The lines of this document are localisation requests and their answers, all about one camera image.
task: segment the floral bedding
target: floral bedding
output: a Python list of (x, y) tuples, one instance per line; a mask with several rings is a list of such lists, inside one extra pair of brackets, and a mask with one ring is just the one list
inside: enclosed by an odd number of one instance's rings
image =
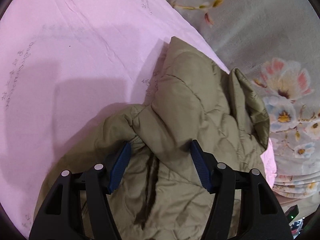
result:
[(167, 1), (229, 69), (252, 80), (270, 115), (273, 190), (283, 208), (299, 203), (297, 218), (314, 212), (320, 203), (320, 21), (308, 0)]

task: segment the silver pin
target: silver pin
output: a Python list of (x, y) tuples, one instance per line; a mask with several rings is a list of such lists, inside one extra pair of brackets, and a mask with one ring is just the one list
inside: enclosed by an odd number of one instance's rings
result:
[(101, 170), (103, 168), (103, 164), (101, 164), (101, 163), (98, 163), (98, 164), (96, 164), (95, 166), (94, 166), (94, 169), (95, 170)]
[(63, 177), (66, 177), (66, 176), (68, 176), (69, 174), (70, 174), (70, 171), (68, 171), (68, 170), (65, 170), (65, 171), (61, 172), (61, 175), (62, 175)]
[(217, 164), (218, 169), (224, 170), (227, 166), (224, 163), (218, 163)]
[(252, 173), (253, 175), (259, 175), (259, 174), (260, 174), (260, 171), (259, 171), (258, 169), (252, 169), (252, 170), (251, 170), (251, 173)]

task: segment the floral blanket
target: floral blanket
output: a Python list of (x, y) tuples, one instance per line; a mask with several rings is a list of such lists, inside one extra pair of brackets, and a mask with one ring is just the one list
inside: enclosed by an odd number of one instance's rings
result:
[(273, 190), (307, 216), (320, 203), (320, 21), (308, 0), (167, 0), (252, 80), (271, 119)]

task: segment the pink fabric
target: pink fabric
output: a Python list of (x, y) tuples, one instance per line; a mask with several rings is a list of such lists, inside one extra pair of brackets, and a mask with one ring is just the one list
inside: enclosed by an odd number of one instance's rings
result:
[(269, 186), (272, 188), (275, 179), (277, 176), (277, 166), (275, 161), (275, 154), (273, 152), (272, 142), (269, 138), (268, 148), (267, 150), (261, 154), (261, 160), (263, 162), (264, 171), (266, 173), (266, 181), (268, 182)]
[(24, 236), (52, 164), (105, 117), (152, 97), (172, 36), (228, 72), (165, 0), (11, 3), (0, 21), (0, 201)]

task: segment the puffer jacket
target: puffer jacket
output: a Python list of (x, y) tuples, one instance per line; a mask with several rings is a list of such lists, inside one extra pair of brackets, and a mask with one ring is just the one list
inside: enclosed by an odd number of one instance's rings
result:
[[(193, 139), (234, 170), (257, 168), (264, 174), (260, 155), (268, 144), (269, 118), (238, 69), (227, 74), (173, 37), (160, 76), (150, 105), (132, 105), (108, 117), (58, 161), (42, 184), (35, 215), (61, 171), (86, 171), (124, 140), (131, 143), (132, 158), (119, 189), (108, 196), (123, 240), (201, 238), (214, 196), (201, 186), (192, 162)], [(230, 236), (239, 212), (236, 193)], [(83, 218), (92, 237), (85, 207)]]

